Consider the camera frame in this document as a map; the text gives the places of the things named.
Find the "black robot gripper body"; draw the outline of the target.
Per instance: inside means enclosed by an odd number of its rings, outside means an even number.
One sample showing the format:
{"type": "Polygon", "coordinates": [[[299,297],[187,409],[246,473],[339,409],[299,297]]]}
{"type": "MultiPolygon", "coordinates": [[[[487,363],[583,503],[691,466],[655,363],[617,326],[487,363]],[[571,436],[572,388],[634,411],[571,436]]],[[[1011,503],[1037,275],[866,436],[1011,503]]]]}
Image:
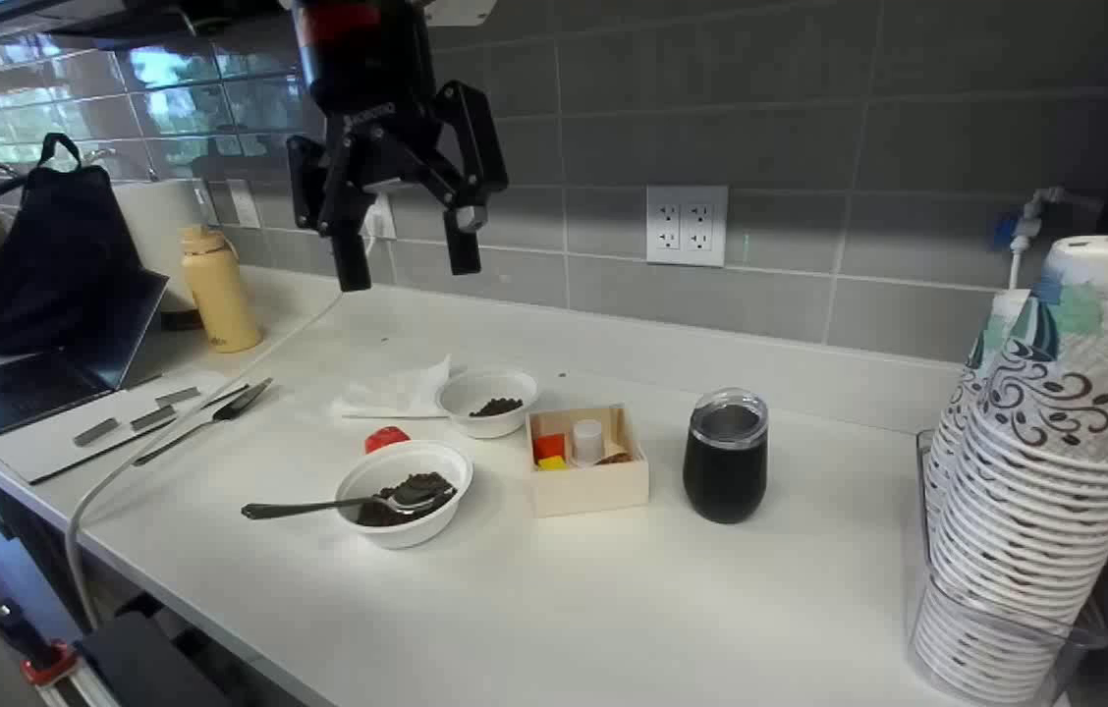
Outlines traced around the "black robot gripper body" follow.
{"type": "Polygon", "coordinates": [[[426,186],[449,211],[485,211],[511,186],[491,97],[426,72],[317,72],[312,104],[322,132],[285,143],[299,211],[340,211],[385,186],[426,186]]]}

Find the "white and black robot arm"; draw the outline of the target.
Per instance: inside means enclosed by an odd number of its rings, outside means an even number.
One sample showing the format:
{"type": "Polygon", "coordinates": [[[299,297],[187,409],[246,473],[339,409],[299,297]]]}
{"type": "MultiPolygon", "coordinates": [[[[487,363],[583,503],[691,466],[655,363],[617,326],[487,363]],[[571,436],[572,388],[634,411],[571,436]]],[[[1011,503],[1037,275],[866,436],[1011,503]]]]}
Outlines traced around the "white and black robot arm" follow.
{"type": "Polygon", "coordinates": [[[449,272],[477,275],[487,206],[508,189],[491,104],[433,75],[430,0],[283,0],[322,114],[292,139],[296,225],[330,238],[340,289],[368,287],[364,211],[394,186],[426,186],[444,207],[449,272]]]}

